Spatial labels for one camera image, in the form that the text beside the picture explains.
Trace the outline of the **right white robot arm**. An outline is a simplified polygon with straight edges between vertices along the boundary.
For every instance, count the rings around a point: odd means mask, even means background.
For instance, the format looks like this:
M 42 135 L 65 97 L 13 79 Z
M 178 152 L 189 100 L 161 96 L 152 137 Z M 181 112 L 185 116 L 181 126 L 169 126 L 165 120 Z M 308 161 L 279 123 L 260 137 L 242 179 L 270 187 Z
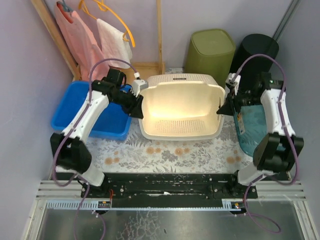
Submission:
M 264 110 L 266 135 L 255 147 L 252 163 L 236 171 L 226 184 L 229 194 L 244 195 L 245 187 L 274 174 L 288 172 L 297 165 L 304 140 L 293 130 L 286 107 L 285 83 L 274 80 L 269 72 L 260 73 L 252 90 L 239 92 L 241 77 L 230 73 L 226 100 L 217 110 L 218 115 L 234 116 L 240 134 L 246 133 L 241 109 L 261 105 Z

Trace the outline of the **large black plastic bin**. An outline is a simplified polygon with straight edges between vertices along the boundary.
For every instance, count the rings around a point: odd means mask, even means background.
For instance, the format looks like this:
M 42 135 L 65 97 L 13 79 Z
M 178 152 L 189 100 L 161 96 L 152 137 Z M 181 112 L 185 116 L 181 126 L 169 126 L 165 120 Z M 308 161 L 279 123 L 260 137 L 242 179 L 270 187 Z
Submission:
M 267 35 L 259 33 L 247 35 L 235 52 L 229 72 L 236 73 L 247 58 L 256 54 L 264 54 L 275 59 L 279 48 L 279 44 Z M 240 75 L 242 77 L 255 77 L 260 72 L 268 72 L 272 64 L 273 62 L 265 57 L 255 57 L 245 64 Z

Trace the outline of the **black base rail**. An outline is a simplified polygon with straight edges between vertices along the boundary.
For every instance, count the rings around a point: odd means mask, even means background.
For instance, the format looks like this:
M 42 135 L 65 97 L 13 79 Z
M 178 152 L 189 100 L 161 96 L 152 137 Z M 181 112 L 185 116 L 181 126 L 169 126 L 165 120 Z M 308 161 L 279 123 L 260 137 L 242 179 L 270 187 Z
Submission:
M 243 200 L 280 200 L 283 187 L 263 178 L 248 187 L 234 174 L 106 173 L 101 186 L 72 182 L 49 202 L 53 209 L 116 211 L 227 211 Z

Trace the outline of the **green mesh basket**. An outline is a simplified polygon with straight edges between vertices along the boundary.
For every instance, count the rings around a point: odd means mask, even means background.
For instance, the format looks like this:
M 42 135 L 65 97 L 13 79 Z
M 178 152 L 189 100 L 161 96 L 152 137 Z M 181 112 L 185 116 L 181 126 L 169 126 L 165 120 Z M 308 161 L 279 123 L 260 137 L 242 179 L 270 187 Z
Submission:
M 226 86 L 236 45 L 223 29 L 196 31 L 191 35 L 184 71 L 210 75 L 219 86 Z

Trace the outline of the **blue plastic tray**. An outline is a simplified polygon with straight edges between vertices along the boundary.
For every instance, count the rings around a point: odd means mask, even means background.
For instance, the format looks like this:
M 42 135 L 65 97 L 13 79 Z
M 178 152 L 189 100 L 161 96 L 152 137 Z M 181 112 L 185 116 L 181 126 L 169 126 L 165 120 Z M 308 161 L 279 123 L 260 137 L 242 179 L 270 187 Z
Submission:
M 89 83 L 86 81 L 74 81 L 68 86 L 51 120 L 51 127 L 55 131 L 62 131 L 71 123 L 83 105 L 88 91 Z M 120 105 L 110 103 L 100 114 L 89 136 L 124 141 L 131 121 L 131 117 L 123 112 Z

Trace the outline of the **white plastic basin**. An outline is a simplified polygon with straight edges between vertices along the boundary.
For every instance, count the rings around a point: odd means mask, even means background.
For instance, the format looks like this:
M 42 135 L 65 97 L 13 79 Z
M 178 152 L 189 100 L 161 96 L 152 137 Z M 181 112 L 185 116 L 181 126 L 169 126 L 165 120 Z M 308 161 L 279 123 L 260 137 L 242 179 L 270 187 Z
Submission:
M 139 127 L 149 140 L 197 141 L 216 138 L 224 116 L 225 89 L 207 74 L 175 73 L 150 76 L 143 89 Z

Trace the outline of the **pink hanging towel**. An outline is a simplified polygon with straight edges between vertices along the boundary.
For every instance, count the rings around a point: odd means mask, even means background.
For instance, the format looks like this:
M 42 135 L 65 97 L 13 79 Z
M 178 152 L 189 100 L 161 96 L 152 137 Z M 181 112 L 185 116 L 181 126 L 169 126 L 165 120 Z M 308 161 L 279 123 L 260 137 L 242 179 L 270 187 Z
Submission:
M 76 11 L 66 12 L 58 1 L 54 15 L 67 46 L 80 67 L 81 79 L 90 80 L 92 67 L 104 59 L 98 43 Z

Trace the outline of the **white towel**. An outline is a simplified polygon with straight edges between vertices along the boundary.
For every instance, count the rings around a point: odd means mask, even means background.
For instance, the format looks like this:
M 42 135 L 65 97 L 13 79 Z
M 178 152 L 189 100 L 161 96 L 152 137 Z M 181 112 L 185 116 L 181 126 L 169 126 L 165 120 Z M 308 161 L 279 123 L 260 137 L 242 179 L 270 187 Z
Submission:
M 124 33 L 100 18 L 96 20 L 96 24 L 103 57 L 131 63 L 133 54 L 129 42 L 123 39 Z

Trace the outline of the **floral table mat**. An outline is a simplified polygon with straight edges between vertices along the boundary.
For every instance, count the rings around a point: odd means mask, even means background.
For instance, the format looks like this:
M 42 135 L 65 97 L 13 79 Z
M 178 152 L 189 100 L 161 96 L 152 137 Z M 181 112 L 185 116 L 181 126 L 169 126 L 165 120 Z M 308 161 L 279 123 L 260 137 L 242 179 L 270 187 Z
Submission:
M 235 123 L 230 116 L 214 116 L 173 122 L 161 121 L 161 130 L 207 130 L 220 128 L 218 136 L 204 140 L 165 141 L 143 136 L 136 119 L 129 119 L 124 139 L 92 134 L 85 142 L 92 162 L 104 172 L 128 173 L 233 173 L 252 163 L 253 159 L 240 148 Z

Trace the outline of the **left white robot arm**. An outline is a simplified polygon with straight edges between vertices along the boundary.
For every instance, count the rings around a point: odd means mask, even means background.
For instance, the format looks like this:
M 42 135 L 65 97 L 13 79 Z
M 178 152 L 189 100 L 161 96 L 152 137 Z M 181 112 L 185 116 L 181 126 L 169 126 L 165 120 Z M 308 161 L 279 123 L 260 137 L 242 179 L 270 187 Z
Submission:
M 79 178 L 90 186 L 101 187 L 105 174 L 92 162 L 92 155 L 86 147 L 87 139 L 100 115 L 110 103 L 121 106 L 129 117 L 143 119 L 142 88 L 148 83 L 134 71 L 134 81 L 129 91 L 122 89 L 125 74 L 110 69 L 102 80 L 90 81 L 88 93 L 79 111 L 61 133 L 53 133 L 50 144 L 53 154 L 53 166 L 72 171 L 72 179 Z

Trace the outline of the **orange clothes hanger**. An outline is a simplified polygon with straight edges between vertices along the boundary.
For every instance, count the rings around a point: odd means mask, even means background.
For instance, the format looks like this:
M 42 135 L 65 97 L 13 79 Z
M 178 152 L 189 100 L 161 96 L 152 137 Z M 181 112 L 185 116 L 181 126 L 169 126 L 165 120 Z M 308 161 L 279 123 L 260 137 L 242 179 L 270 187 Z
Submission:
M 87 0 L 79 0 L 77 4 L 77 9 L 84 12 L 90 18 L 97 20 L 98 17 L 91 12 L 91 8 L 87 4 Z M 109 7 L 104 0 L 92 0 L 93 4 L 96 5 L 97 9 L 104 14 L 110 14 L 111 18 L 117 21 L 123 28 L 122 40 L 126 43 L 130 43 L 132 48 L 137 46 L 136 39 L 127 25 L 127 23 L 117 14 L 111 7 Z

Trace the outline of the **wooden rack frame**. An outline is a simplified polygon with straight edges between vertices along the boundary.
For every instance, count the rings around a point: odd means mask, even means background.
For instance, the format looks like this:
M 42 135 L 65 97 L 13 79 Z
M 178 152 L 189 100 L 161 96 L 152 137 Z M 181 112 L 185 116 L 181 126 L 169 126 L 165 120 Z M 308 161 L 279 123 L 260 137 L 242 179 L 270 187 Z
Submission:
M 73 58 L 61 32 L 57 27 L 47 4 L 43 0 L 33 0 L 32 5 L 37 11 L 39 17 L 47 28 L 52 40 L 61 53 L 66 65 L 73 75 L 73 81 L 81 79 L 80 67 Z M 145 79 L 153 75 L 161 75 L 165 73 L 165 62 L 162 54 L 162 2 L 156 1 L 157 15 L 157 41 L 158 41 L 158 61 L 157 62 L 134 62 L 133 66 L 139 71 L 140 75 Z

